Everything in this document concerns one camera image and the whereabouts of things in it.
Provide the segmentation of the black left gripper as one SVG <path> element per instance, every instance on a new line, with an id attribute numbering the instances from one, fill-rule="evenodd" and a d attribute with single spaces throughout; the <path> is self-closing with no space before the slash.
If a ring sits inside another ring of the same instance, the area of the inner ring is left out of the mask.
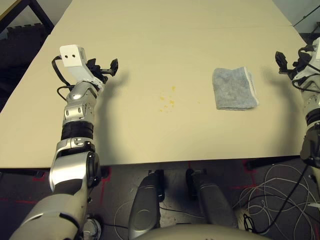
<path id="1" fill-rule="evenodd" d="M 102 69 L 99 65 L 96 65 L 96 58 L 89 59 L 86 63 L 86 66 L 97 79 L 99 79 L 103 83 L 106 83 L 108 81 L 107 75 L 116 75 L 119 68 L 119 62 L 117 58 L 112 60 L 110 64 L 110 73 L 108 69 L 105 70 Z"/>

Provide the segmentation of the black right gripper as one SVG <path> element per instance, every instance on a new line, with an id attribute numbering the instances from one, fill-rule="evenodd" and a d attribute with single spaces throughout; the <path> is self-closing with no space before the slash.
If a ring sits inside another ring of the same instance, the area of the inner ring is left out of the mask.
<path id="1" fill-rule="evenodd" d="M 289 78 L 294 78 L 300 71 L 304 69 L 304 64 L 299 61 L 294 61 L 293 69 L 288 69 L 288 62 L 282 52 L 275 53 L 275 61 L 279 67 L 279 74 L 288 75 Z"/>

